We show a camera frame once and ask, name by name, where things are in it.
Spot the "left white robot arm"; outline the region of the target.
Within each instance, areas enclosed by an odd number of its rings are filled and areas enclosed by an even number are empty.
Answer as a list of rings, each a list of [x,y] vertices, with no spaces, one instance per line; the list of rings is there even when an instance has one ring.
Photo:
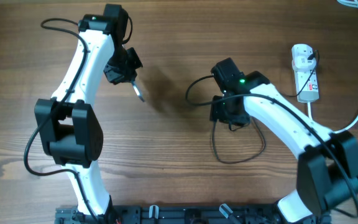
[[[86,14],[76,26],[73,60],[51,98],[37,100],[37,128],[29,142],[40,136],[44,153],[60,165],[60,173],[68,174],[78,200],[74,221],[119,223],[101,179],[98,158],[104,137],[93,106],[102,77],[113,85],[135,85],[142,62],[134,48],[125,48],[133,23],[121,5],[107,4],[102,15]]]

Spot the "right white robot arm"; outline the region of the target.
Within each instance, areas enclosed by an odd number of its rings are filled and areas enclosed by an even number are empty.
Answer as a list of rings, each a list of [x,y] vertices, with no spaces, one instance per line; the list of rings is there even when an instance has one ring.
[[[231,58],[211,69],[222,92],[214,96],[210,119],[244,127],[257,119],[273,132],[298,161],[296,189],[277,203],[285,223],[337,210],[352,199],[358,218],[358,142],[349,131],[335,133],[288,102],[258,71],[241,72]]]

